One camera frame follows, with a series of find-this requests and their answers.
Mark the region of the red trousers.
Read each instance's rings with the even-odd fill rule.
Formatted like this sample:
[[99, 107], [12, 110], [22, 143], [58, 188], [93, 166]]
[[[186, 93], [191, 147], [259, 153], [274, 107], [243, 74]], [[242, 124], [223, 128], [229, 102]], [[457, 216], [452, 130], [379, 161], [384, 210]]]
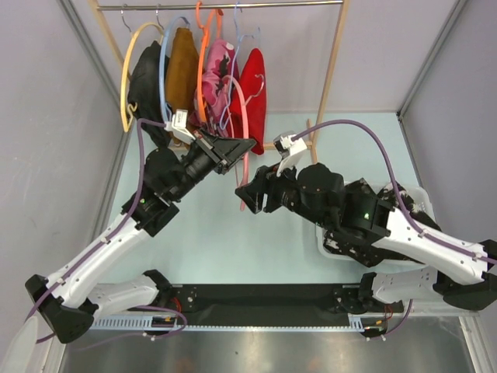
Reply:
[[267, 115], [266, 69], [262, 52], [259, 48], [251, 50], [238, 84], [244, 99], [240, 99], [236, 87], [233, 88], [228, 120], [228, 134], [242, 138], [242, 103], [245, 103], [248, 119], [248, 135], [256, 141], [252, 152], [263, 155]]

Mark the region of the pink hanger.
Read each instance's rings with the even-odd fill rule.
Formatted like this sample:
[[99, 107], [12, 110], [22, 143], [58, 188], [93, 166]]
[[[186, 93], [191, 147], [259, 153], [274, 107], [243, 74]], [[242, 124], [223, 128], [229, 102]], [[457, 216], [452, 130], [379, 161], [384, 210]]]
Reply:
[[[245, 102], [245, 96], [243, 94], [242, 88], [239, 85], [238, 81], [236, 79], [233, 80], [233, 82], [230, 84], [230, 86], [234, 86], [236, 89], [236, 93], [238, 94], [238, 99], [240, 102], [240, 108], [241, 108], [241, 114], [242, 114], [242, 135], [243, 139], [249, 139], [249, 121], [248, 121], [248, 114], [247, 114], [247, 109], [246, 109], [246, 102]], [[233, 125], [233, 120], [232, 120], [232, 112], [231, 109], [228, 107], [228, 121], [230, 124], [230, 129], [231, 133], [234, 134], [234, 125]], [[237, 183], [237, 187], [242, 187], [244, 186], [248, 181], [249, 181], [249, 154], [245, 153], [242, 159], [242, 177], [238, 177], [238, 169], [235, 167], [235, 179]]]

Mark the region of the blue wire hanger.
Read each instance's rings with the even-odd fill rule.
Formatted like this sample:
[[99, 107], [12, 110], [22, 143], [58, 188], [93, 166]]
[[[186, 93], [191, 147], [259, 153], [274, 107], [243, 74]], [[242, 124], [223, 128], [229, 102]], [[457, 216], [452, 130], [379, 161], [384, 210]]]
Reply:
[[240, 27], [238, 25], [238, 12], [242, 13], [242, 4], [240, 1], [237, 1], [235, 3], [234, 13], [233, 13], [233, 21], [234, 21], [235, 33], [236, 33], [236, 44], [235, 44], [235, 54], [232, 58], [231, 69], [229, 70], [230, 74], [228, 76], [228, 83], [226, 85], [226, 88], [228, 89], [227, 90], [227, 94], [228, 94], [227, 102], [224, 106], [223, 111], [221, 112], [221, 119], [219, 122], [220, 129], [223, 131], [226, 129], [226, 127], [228, 125], [228, 109], [229, 109], [229, 106], [231, 105], [231, 93], [232, 93], [234, 79], [235, 79], [233, 73], [235, 72], [235, 63], [237, 62], [237, 57], [238, 57], [242, 42], [246, 38], [251, 38], [253, 40], [260, 42], [260, 38], [261, 38], [261, 29], [259, 26], [256, 27], [256, 30], [254, 33], [242, 34]]

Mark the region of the black white patterned trousers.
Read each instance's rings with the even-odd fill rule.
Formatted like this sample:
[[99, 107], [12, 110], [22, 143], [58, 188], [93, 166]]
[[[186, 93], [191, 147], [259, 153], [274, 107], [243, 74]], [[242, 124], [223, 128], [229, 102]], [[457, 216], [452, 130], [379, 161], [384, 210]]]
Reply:
[[[397, 197], [394, 194], [393, 186], [391, 183], [385, 185], [379, 192], [374, 192], [370, 184], [361, 178], [345, 186], [347, 191], [362, 192], [365, 194], [374, 194], [381, 200], [392, 203], [395, 207], [399, 207]], [[398, 189], [401, 195], [401, 199], [407, 208], [409, 214], [412, 218], [417, 217], [427, 217], [427, 214], [421, 209], [421, 207], [415, 202], [415, 200], [408, 194], [407, 190], [398, 183]], [[384, 260], [400, 260], [400, 261], [412, 261], [407, 256], [400, 253], [396, 253], [387, 249], [380, 249], [373, 246], [354, 246], [350, 243], [337, 242], [332, 238], [332, 233], [326, 231], [323, 238], [323, 246], [325, 250], [331, 254], [337, 254], [340, 256], [348, 256], [358, 263], [363, 264], [365, 267], [374, 267]]]

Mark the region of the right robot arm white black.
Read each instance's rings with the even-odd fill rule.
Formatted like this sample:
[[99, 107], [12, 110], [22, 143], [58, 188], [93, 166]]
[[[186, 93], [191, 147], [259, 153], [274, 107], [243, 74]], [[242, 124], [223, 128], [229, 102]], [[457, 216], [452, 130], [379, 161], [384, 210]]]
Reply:
[[364, 274], [358, 302], [368, 312], [384, 304], [431, 299], [481, 311], [496, 300], [489, 263], [493, 241], [464, 242], [426, 225], [417, 232], [409, 214], [375, 194], [347, 190], [342, 175], [321, 163], [301, 171], [261, 166], [235, 193], [254, 214], [285, 207], [331, 232], [338, 243], [386, 249], [422, 263], [417, 270]]

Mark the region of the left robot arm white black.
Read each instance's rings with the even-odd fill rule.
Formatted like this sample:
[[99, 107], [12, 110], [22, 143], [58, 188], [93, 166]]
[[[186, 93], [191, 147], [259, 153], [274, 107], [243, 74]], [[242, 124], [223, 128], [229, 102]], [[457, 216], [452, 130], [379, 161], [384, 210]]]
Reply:
[[102, 317], [128, 309], [170, 305], [172, 285], [158, 270], [131, 281], [100, 284], [117, 261], [155, 237], [179, 213], [177, 204], [211, 172], [225, 174], [255, 146], [251, 138], [220, 138], [197, 131], [185, 155], [170, 148], [139, 151], [136, 192], [110, 226], [72, 261], [25, 287], [35, 309], [61, 343], [84, 335]]

